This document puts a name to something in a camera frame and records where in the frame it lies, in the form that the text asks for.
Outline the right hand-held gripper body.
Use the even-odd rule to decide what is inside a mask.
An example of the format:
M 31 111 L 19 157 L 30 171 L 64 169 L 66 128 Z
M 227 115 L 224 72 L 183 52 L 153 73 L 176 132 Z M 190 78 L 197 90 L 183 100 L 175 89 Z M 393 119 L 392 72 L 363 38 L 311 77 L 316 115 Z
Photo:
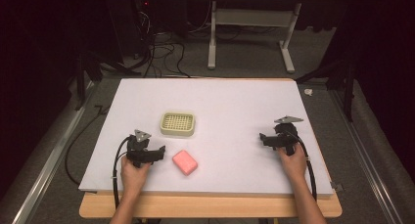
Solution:
M 272 146 L 272 149 L 276 151 L 278 148 L 284 148 L 288 156 L 292 156 L 295 153 L 295 144 L 302 144 L 302 139 L 298 135 L 297 128 L 294 126 L 295 122 L 302 122 L 301 118 L 294 116 L 284 116 L 275 120 L 275 133 L 277 143 Z

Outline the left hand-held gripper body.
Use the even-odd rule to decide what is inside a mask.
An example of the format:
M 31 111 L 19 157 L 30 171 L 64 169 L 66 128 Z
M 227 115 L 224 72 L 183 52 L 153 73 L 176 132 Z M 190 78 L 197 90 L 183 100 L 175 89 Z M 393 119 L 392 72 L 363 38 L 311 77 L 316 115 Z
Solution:
M 141 130 L 135 130 L 127 143 L 127 158 L 135 167 L 140 168 L 143 163 L 154 163 L 161 159 L 161 150 L 149 151 L 151 135 Z

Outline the pink soap bar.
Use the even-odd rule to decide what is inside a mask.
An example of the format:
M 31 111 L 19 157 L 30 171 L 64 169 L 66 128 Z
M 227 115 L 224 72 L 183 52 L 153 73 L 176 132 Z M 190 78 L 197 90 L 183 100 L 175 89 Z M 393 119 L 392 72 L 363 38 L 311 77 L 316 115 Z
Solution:
M 181 170 L 181 172 L 188 176 L 198 168 L 196 160 L 185 150 L 178 152 L 172 158 L 174 164 Z

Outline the cream soap dish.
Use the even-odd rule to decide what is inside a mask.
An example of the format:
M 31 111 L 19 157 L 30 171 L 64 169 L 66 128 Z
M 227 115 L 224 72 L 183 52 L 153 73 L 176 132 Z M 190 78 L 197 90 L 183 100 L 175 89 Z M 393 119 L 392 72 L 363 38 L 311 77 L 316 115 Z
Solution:
M 190 137 L 195 130 L 195 117 L 191 113 L 166 112 L 161 118 L 163 135 Z

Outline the person's left hand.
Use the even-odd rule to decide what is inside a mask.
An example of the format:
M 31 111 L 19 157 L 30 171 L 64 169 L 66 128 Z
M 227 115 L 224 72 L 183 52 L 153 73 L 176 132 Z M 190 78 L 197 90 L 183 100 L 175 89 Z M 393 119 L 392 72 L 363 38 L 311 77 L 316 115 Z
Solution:
M 136 167 L 127 157 L 121 159 L 121 179 L 123 194 L 128 197 L 138 197 L 144 187 L 151 165 L 145 163 Z

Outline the person's right hand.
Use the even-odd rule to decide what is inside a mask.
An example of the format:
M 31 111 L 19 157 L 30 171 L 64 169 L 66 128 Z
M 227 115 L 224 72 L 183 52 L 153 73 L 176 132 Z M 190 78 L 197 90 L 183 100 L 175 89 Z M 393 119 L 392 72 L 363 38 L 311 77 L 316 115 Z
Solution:
M 292 183 L 304 182 L 306 158 L 299 143 L 295 144 L 295 152 L 288 156 L 283 149 L 277 150 L 283 164 L 283 169 Z

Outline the white foam board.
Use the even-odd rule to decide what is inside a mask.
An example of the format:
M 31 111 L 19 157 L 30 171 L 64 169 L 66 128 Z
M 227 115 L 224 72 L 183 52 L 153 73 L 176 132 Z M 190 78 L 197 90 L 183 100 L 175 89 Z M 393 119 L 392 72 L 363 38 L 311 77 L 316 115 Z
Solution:
M 194 134 L 163 135 L 166 112 L 191 113 Z M 318 195 L 332 195 L 299 88 L 290 79 L 123 79 L 79 188 L 111 190 L 121 141 L 142 130 L 151 135 L 150 149 L 165 146 L 164 158 L 151 167 L 145 185 L 149 193 L 288 195 L 292 189 L 281 160 L 259 139 L 259 133 L 273 134 L 275 120 L 286 115 L 302 119 L 296 128 L 310 156 Z M 188 176 L 172 160 L 182 150 L 198 163 Z

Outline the wooden table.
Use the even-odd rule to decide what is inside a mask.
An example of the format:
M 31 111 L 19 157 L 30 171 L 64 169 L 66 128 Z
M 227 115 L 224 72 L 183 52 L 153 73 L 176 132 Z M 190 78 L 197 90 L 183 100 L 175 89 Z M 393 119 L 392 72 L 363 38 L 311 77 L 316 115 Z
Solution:
M 318 204 L 327 217 L 338 217 L 342 207 L 336 192 L 319 196 Z M 109 191 L 83 191 L 79 213 L 84 218 L 110 217 L 115 211 L 113 188 Z M 135 214 L 147 218 L 172 217 L 293 217 L 296 206 L 293 191 L 288 195 L 222 193 L 149 193 L 145 187 Z

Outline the black stand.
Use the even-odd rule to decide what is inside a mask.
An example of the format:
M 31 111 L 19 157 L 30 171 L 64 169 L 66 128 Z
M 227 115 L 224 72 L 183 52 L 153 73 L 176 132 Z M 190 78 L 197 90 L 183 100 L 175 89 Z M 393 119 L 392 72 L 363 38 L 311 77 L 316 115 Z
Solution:
M 111 61 L 92 51 L 81 52 L 76 58 L 76 97 L 75 109 L 79 111 L 86 103 L 85 77 L 88 76 L 92 82 L 100 82 L 103 78 L 101 64 L 108 65 L 112 69 L 126 75 L 140 76 L 140 72 L 133 71 L 120 63 Z
M 295 79 L 297 84 L 312 78 L 327 77 L 325 83 L 328 90 L 344 91 L 343 111 L 348 121 L 352 121 L 351 104 L 353 99 L 354 65 L 346 60 L 334 61 L 323 67 L 319 67 L 299 78 Z

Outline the metal floor rail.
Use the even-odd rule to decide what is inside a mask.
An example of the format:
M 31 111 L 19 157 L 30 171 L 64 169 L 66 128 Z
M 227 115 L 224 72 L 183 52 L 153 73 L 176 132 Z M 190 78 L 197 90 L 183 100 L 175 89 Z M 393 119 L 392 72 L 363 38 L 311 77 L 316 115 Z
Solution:
M 30 155 L 8 192 L 12 220 L 28 224 L 46 193 L 69 145 L 69 138 L 82 118 L 85 107 L 73 96 Z
M 383 211 L 385 218 L 389 224 L 403 224 L 401 216 L 392 201 L 390 192 L 380 177 L 372 159 L 367 153 L 355 126 L 351 121 L 348 120 L 346 114 L 344 113 L 344 104 L 341 99 L 341 95 L 334 90 L 329 90 L 329 95 L 336 108 L 338 109 L 341 118 L 346 126 L 347 132 L 352 139 L 353 149 L 355 150 L 360 166 L 381 210 Z

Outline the white metal desk frame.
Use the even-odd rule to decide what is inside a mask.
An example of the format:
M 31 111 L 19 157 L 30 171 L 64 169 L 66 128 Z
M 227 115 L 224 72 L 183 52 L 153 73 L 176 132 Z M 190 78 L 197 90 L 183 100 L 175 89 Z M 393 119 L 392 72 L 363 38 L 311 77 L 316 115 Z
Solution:
M 207 68 L 216 67 L 216 27 L 218 25 L 285 27 L 287 29 L 284 40 L 279 41 L 287 73 L 294 73 L 295 67 L 289 51 L 289 45 L 300 15 L 301 3 L 297 3 L 292 11 L 261 11 L 248 9 L 216 8 L 216 2 L 211 3 L 210 12 L 210 39 L 208 44 Z

